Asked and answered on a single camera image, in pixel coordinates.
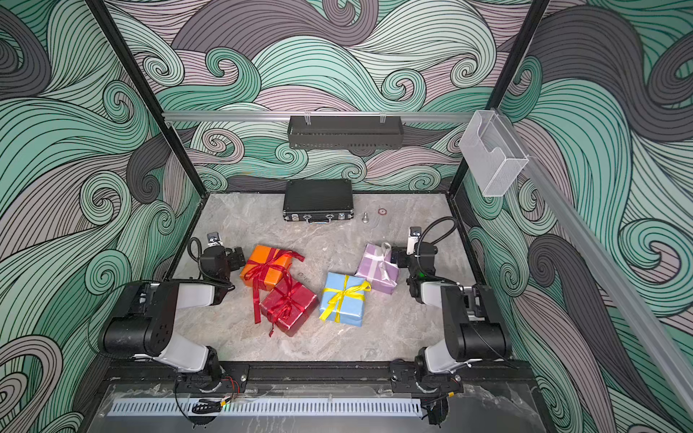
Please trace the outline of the purple gift box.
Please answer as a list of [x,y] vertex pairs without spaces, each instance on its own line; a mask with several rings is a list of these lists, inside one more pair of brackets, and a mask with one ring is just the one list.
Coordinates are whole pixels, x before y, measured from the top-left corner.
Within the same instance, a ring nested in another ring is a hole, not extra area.
[[392,295],[399,275],[398,266],[391,262],[392,254],[392,246],[387,242],[367,244],[356,276],[368,281],[373,290]]

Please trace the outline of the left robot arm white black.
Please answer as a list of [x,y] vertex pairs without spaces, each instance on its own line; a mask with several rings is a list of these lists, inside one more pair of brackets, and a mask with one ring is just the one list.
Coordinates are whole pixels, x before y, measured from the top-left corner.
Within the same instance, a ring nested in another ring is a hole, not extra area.
[[196,258],[198,280],[131,281],[120,294],[97,337],[101,355],[151,359],[179,373],[222,375],[215,349],[194,343],[174,330],[180,310],[220,305],[234,290],[232,272],[247,261],[240,247],[209,245]]

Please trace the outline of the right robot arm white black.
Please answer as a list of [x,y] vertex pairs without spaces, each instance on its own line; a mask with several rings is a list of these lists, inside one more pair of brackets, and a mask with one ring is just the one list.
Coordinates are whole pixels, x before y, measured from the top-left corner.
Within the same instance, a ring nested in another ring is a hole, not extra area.
[[476,362],[507,360],[512,343],[494,292],[480,283],[464,286],[434,275],[437,252],[436,245],[419,242],[412,248],[394,247],[391,258],[409,272],[411,297],[441,312],[442,340],[418,355],[423,371],[454,373]]

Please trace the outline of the black hard case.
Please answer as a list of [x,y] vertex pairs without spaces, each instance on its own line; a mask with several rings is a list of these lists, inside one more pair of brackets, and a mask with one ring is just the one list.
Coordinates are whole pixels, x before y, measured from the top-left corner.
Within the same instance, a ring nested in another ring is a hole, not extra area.
[[355,216],[350,180],[289,180],[283,201],[287,222],[330,223]]

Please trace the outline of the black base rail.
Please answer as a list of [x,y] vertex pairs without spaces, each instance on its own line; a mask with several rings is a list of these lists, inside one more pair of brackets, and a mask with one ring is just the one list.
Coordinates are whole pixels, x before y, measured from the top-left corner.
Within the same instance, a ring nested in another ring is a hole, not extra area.
[[177,373],[155,362],[115,362],[105,373],[110,384],[178,384],[189,392],[248,393],[262,386],[365,385],[394,393],[457,392],[464,384],[533,382],[525,362],[474,362],[451,373],[428,373],[415,361],[380,362],[281,362],[241,361],[220,363],[222,373]]

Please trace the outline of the clear plastic wall bin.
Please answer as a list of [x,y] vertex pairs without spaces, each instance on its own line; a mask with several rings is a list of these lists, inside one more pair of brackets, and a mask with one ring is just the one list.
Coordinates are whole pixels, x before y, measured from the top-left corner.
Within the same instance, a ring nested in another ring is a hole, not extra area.
[[529,162],[512,122],[496,110],[476,111],[459,147],[484,197],[505,195]]

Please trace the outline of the aluminium rail back wall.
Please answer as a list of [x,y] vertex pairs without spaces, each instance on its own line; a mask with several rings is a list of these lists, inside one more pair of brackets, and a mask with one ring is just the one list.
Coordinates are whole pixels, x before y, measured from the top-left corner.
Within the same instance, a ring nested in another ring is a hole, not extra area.
[[164,111],[168,123],[189,122],[289,122],[292,117],[303,117],[308,124],[313,117],[374,117],[380,120],[400,117],[404,123],[458,124],[468,122],[473,112],[356,112],[356,111],[252,111],[252,110],[177,110]]

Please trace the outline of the aluminium rail wall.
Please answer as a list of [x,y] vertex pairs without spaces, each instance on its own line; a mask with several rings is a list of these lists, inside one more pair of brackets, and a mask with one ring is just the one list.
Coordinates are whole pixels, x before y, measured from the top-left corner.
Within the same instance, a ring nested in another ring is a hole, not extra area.
[[515,150],[526,160],[523,171],[532,179],[546,204],[566,230],[597,283],[606,290],[671,391],[687,413],[691,414],[692,365],[611,254],[575,210],[577,201],[573,194],[578,188],[572,184],[570,170],[561,151],[555,149],[536,153],[505,115],[495,109],[491,113],[500,119],[503,130],[511,135]]
[[400,117],[404,123],[458,124],[468,122],[473,112],[356,112],[356,111],[252,111],[252,110],[177,110],[164,111],[168,123],[189,122],[289,122],[292,117],[303,117],[308,124],[313,117],[374,117],[380,120]]

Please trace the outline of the black wall tray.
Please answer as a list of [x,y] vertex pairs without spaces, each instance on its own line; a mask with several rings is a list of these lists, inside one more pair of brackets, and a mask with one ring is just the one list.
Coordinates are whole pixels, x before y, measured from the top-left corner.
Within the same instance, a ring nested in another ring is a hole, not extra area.
[[399,149],[404,142],[400,117],[292,117],[287,129],[290,147],[299,150]]

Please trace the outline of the aluminium rail right wall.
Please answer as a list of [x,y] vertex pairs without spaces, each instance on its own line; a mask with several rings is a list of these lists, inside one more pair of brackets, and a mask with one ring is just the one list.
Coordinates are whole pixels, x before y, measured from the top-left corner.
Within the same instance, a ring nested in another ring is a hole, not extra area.
[[692,365],[611,254],[575,210],[577,201],[573,194],[578,188],[572,184],[570,170],[561,151],[555,149],[536,153],[505,115],[495,109],[491,113],[500,119],[503,130],[511,135],[515,150],[526,160],[523,171],[532,179],[546,204],[566,230],[597,283],[606,290],[671,391],[687,413],[691,414]]

